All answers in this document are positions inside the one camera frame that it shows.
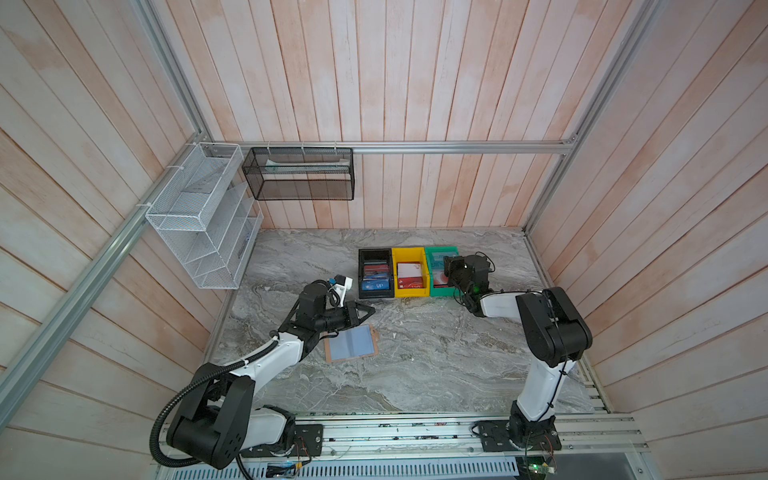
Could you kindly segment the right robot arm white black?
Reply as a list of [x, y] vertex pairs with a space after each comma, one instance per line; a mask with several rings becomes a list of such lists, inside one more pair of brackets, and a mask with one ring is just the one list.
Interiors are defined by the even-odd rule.
[[535, 361], [511, 417], [524, 425], [539, 424], [554, 416], [564, 378], [591, 347], [593, 336], [564, 289], [494, 291], [489, 283], [494, 270], [495, 264], [481, 252], [444, 259], [444, 275], [465, 309], [477, 317], [521, 322]]

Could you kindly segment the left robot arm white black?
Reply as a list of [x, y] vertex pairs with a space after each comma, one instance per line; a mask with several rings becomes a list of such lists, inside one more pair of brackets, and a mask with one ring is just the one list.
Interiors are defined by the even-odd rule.
[[160, 411], [149, 452], [161, 466], [207, 464], [223, 469], [244, 452], [296, 455], [301, 442], [294, 414], [276, 406], [254, 408], [256, 393], [304, 360], [323, 340], [356, 328], [376, 312], [346, 301], [351, 280], [341, 275], [306, 285], [277, 330], [261, 347], [226, 365], [208, 362]]

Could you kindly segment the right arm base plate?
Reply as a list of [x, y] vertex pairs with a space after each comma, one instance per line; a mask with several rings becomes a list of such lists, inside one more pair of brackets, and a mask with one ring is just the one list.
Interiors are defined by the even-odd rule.
[[475, 422], [471, 433], [481, 441], [484, 452], [559, 451], [562, 442], [554, 418], [540, 422], [511, 420], [482, 420]]

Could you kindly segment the tan leather card holder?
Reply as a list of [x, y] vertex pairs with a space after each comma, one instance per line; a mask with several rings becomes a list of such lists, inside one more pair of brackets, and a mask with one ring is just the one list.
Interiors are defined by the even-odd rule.
[[327, 363], [355, 360], [378, 354], [379, 333], [370, 325], [360, 325], [324, 340]]

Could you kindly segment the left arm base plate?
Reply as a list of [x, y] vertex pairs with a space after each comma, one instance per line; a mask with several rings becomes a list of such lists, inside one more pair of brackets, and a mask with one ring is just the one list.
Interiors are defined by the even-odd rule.
[[322, 424], [289, 425], [275, 444], [262, 444], [241, 451], [244, 458], [308, 459], [321, 455], [324, 427]]

